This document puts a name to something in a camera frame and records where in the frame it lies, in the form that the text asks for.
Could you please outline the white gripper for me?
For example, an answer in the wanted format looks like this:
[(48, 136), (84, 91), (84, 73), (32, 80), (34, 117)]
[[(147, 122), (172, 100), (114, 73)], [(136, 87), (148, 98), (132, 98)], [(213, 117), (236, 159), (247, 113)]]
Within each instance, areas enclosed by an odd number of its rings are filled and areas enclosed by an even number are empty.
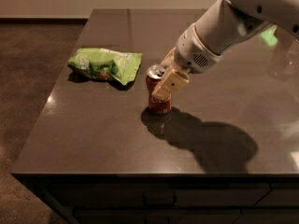
[(162, 60), (161, 65), (167, 69), (151, 95), (158, 100), (164, 100), (189, 84), (189, 76), (174, 69), (176, 64), (183, 70), (202, 74), (220, 59), (219, 54), (210, 51), (204, 45), (196, 33), (195, 24), (192, 23), (179, 37), (176, 46), (171, 48)]

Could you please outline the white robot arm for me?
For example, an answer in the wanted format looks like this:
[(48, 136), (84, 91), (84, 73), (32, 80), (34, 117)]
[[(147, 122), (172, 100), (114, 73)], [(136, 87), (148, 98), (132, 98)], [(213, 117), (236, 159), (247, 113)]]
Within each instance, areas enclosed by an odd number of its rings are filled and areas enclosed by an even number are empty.
[(162, 61), (166, 71), (152, 95), (165, 99), (218, 63), (230, 47), (275, 24), (299, 37), (299, 0), (217, 0), (179, 37)]

